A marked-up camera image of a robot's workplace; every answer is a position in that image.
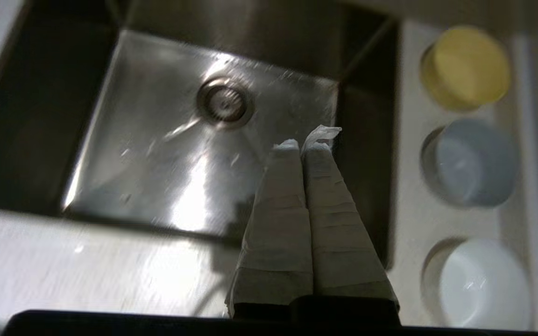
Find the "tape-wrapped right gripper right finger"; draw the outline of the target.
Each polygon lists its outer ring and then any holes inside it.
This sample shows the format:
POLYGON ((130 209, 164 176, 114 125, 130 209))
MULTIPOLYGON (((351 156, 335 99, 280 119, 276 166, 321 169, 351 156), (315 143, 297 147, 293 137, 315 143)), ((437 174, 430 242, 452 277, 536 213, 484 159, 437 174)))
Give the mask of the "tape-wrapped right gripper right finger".
POLYGON ((385 299, 399 306, 329 146, 340 132, 340 127, 320 125, 308 134, 301 149, 314 292, 385 299))

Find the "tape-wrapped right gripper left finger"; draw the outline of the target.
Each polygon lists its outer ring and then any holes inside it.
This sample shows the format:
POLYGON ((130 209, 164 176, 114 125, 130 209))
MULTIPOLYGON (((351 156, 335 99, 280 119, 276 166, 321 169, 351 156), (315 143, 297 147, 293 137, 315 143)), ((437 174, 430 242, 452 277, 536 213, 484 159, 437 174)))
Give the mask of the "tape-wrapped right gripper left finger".
POLYGON ((228 314, 273 317, 313 293, 311 225, 299 143, 273 146, 226 297, 228 314))

